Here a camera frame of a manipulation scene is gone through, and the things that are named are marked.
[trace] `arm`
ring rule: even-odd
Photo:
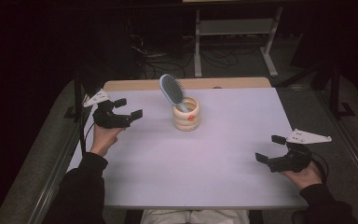
[[[311,162],[306,169],[299,173],[286,171],[282,174],[287,176],[300,189],[300,195],[307,201],[309,205],[306,210],[307,224],[358,223],[352,214],[351,206],[336,201],[327,186],[322,183],[320,172],[315,163]]]
[[[63,178],[60,189],[51,204],[43,223],[104,223],[103,170],[107,150],[117,141],[123,129],[94,127],[94,140],[78,168]]]

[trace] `table leg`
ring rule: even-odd
[[[279,19],[281,17],[282,14],[282,10],[283,7],[278,7],[276,13],[275,13],[275,17],[274,17],[274,21],[271,24],[271,28],[269,30],[269,34],[268,34],[268,41],[265,47],[261,47],[261,54],[263,55],[264,58],[264,62],[266,63],[266,66],[269,70],[269,74],[272,77],[276,77],[278,75],[278,72],[274,66],[274,63],[271,60],[271,57],[269,56],[269,50],[271,49],[272,46],[272,42],[274,40],[277,28],[278,28],[278,24],[279,24]]]
[[[200,58],[200,11],[196,15],[196,52],[194,53],[194,76],[202,77]]]

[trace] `white table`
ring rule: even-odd
[[[114,109],[115,113],[142,108],[144,117],[119,135],[105,157],[109,161],[103,172],[106,205],[143,209],[306,206],[286,177],[255,160],[256,152],[269,157],[287,153],[285,146],[270,140],[273,134],[286,136],[292,131],[275,89],[186,90],[201,105],[201,124],[192,132],[175,129],[171,106],[160,90],[108,93],[112,100],[127,98],[128,104]],[[85,131],[91,123],[92,116]],[[78,166],[80,151],[78,146],[69,169]]]

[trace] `person's left hand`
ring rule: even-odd
[[[105,156],[107,150],[117,141],[117,135],[124,130],[124,128],[105,129],[94,124],[94,140],[89,152]]]

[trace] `person's right hand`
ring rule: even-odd
[[[321,174],[313,161],[301,172],[284,171],[281,174],[287,176],[300,190],[310,185],[322,184]]]
[[[117,141],[117,135],[124,130],[124,128],[105,129],[94,124],[94,139],[89,152],[104,157],[107,150]]]

